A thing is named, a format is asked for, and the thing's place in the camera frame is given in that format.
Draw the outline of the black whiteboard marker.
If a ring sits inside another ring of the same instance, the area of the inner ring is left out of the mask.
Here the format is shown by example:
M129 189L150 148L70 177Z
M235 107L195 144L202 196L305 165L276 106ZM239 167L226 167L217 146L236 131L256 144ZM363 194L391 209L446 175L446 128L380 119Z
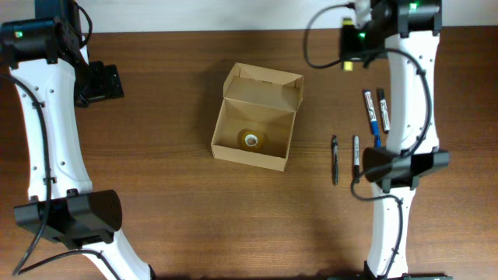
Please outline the black whiteboard marker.
M380 103L381 118L382 118L384 132L386 134L388 134L389 131L391 130L391 124L390 124L390 120L389 120L388 105L387 105L387 99L385 97L384 89L378 88L377 95L378 95L379 103Z

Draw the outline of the black permanent marker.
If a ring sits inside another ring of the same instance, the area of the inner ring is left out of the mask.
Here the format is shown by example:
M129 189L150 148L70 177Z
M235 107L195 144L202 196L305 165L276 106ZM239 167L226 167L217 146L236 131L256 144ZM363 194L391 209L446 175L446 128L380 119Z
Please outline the black permanent marker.
M356 183L359 183L359 179L357 178L359 176L359 137L357 135L354 135L352 140L353 140L353 145L352 145L353 179L355 180Z

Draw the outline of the yellow highlighter marker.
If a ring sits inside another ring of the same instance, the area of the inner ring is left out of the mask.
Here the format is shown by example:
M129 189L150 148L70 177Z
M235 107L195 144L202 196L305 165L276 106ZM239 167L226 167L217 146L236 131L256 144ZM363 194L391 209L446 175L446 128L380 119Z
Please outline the yellow highlighter marker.
M342 20L342 25L343 26L352 26L353 25L353 21L351 18L344 18ZM353 63L351 61L344 61L342 63L342 70L344 72L351 72L353 70Z

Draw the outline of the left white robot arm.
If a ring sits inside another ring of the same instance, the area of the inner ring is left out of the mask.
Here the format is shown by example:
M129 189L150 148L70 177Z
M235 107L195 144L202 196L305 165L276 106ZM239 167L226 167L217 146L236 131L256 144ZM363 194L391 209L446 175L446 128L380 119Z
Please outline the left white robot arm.
M30 157L29 201L15 207L16 224L34 240L88 257L108 279L153 279L122 229L116 191L95 191L82 159L75 109L124 95L114 65L90 61L74 1L34 4L32 19L3 23L3 79L13 83L23 110Z

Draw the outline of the yellow clear tape roll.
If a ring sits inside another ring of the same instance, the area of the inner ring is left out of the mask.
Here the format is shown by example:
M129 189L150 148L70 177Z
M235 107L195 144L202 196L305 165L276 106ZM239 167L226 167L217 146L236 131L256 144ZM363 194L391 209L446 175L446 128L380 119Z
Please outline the yellow clear tape roll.
M265 147L267 138L263 131L243 129L238 134L238 144L245 151L261 152Z

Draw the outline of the black clear ballpoint pen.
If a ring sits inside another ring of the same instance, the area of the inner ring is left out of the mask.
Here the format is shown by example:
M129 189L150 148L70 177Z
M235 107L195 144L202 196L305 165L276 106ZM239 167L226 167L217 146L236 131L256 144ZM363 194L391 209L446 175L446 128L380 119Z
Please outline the black clear ballpoint pen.
M332 136L331 151L333 157L333 164L332 164L333 184L337 185L338 184L338 139L336 135Z

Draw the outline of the blue ballpoint pen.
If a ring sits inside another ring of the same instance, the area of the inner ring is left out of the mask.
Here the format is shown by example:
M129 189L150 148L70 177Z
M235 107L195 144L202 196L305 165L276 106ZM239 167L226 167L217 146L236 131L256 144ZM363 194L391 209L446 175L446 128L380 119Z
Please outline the blue ballpoint pen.
M376 135L376 136L374 137L374 146L375 146L376 148L378 148L378 147L381 147L381 146L382 146L382 143L381 143L381 137L380 137L380 136L378 136L378 135Z

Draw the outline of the blue whiteboard marker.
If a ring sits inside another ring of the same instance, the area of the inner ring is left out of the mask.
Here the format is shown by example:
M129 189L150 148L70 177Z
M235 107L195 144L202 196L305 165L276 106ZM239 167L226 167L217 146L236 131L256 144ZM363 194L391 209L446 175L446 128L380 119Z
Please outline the blue whiteboard marker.
M376 116L375 109L374 109L374 103L373 103L371 91L369 91L368 89L365 89L363 91L363 95L364 95L364 99L366 102L366 109L367 109L367 113L369 115L370 127L372 130L372 133L374 136L379 136L380 132L379 132L377 116Z

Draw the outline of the brown cardboard box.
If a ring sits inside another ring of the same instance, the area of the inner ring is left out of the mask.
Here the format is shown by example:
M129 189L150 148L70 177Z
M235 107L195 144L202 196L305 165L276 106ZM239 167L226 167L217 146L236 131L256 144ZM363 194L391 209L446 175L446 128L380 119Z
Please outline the brown cardboard box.
M301 74L236 63L223 83L223 101L211 141L213 157L284 171L303 88ZM240 148L238 134L243 129L267 135L261 152Z

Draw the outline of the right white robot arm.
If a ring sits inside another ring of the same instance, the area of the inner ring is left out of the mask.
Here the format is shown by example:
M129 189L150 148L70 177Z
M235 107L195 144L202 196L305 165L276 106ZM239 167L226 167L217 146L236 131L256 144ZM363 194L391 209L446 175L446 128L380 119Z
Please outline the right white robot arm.
M373 234L361 279L408 279L407 231L420 179L446 167L434 120L433 88L442 29L439 1L356 1L353 47L347 61L388 60L390 131L385 146L363 152L363 172L372 195Z

